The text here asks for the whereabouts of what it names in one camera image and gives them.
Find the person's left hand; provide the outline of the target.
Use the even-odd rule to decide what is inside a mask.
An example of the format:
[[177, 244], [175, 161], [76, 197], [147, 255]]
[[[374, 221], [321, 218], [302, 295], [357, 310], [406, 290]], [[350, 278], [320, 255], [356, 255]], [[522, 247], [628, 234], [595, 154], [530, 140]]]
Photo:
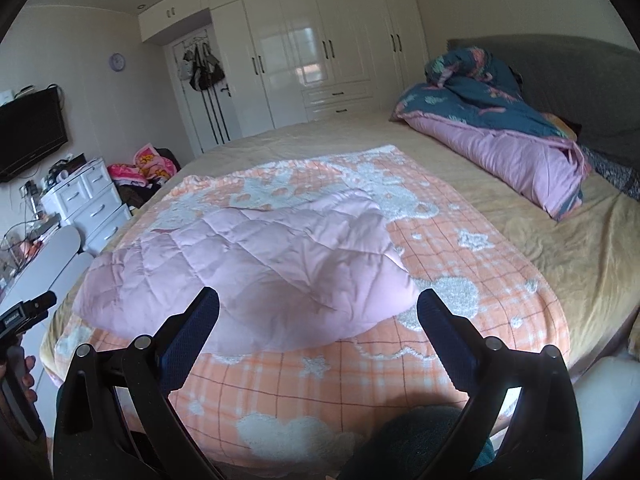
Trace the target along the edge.
[[12, 346], [6, 352], [6, 374], [1, 382], [1, 391], [9, 410], [24, 429], [36, 431], [40, 420], [35, 404], [26, 396], [27, 387], [24, 377], [27, 375], [25, 353], [22, 347]]

